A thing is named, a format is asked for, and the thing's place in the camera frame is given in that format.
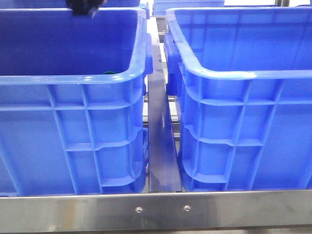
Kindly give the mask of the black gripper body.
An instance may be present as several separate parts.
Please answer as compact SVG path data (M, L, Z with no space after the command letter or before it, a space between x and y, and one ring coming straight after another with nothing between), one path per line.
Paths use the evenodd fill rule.
M67 0L66 5L74 16L93 17L102 5L102 0Z

